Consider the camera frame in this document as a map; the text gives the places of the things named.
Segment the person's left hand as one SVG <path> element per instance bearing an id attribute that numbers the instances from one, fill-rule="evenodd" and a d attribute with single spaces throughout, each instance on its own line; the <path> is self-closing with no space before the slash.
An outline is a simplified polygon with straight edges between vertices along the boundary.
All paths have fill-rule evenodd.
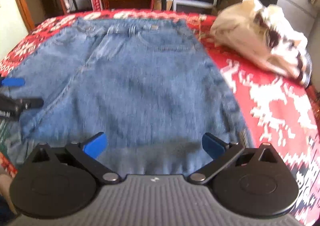
<path id="1" fill-rule="evenodd" d="M 17 211 L 11 201 L 10 198 L 10 185 L 12 183 L 12 178 L 7 174 L 7 172 L 3 169 L 1 166 L 1 172 L 0 172 L 0 191 L 1 195 L 5 198 L 7 201 L 10 210 L 16 215 Z"/>

